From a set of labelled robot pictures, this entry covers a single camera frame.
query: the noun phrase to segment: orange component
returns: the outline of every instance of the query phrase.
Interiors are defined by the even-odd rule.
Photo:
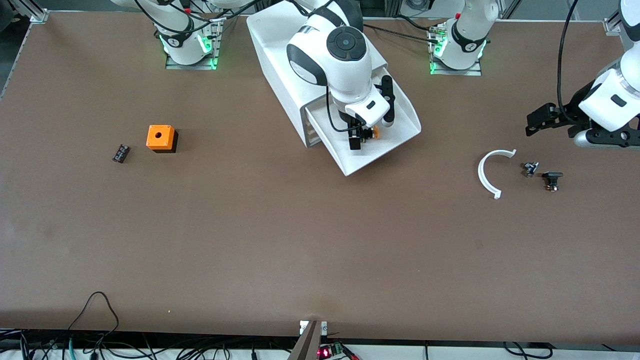
[[[147,133],[147,147],[155,152],[175,152],[178,132],[171,125],[151,125]]]

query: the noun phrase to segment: brown table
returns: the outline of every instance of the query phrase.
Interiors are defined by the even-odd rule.
[[[344,177],[300,142],[244,19],[202,72],[164,70],[141,14],[52,13],[0,102],[0,327],[66,328],[103,290],[128,331],[294,335],[316,317],[343,337],[640,344],[638,153],[524,133],[555,99],[561,26],[496,24],[480,78],[430,76],[424,43],[365,30],[422,133]],[[565,99],[621,53],[572,24]],[[177,154],[145,148],[150,124],[179,130]],[[500,200],[476,174],[494,149],[518,149],[487,163]],[[111,326],[98,301],[78,323]]]

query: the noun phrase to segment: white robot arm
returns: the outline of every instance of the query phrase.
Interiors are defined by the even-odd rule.
[[[620,0],[620,17],[634,45],[575,93],[564,113],[547,103],[527,116],[527,136],[550,127],[571,126],[580,147],[640,149],[640,130],[629,122],[640,114],[640,3]]]
[[[445,33],[433,55],[452,69],[469,69],[480,58],[498,12],[497,0],[466,0],[459,16],[438,26]]]
[[[197,63],[212,51],[207,41],[206,31],[209,21],[190,17],[182,9],[180,0],[111,0],[113,3],[130,8],[139,8],[153,19],[160,40],[167,54],[176,63],[191,65]],[[209,0],[220,8],[244,6],[250,0]]]
[[[348,129],[370,129],[381,120],[384,126],[393,124],[385,117],[390,104],[371,79],[371,52],[353,0],[316,8],[287,44],[287,57],[301,79],[328,87]]]

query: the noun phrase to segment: black circular joint cap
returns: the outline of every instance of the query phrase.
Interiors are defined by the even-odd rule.
[[[367,52],[367,42],[356,28],[335,28],[326,38],[329,53],[340,61],[358,61]]]

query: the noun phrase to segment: orange box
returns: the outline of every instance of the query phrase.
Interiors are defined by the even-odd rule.
[[[171,125],[151,125],[147,134],[147,147],[155,152],[175,152],[178,132]]]

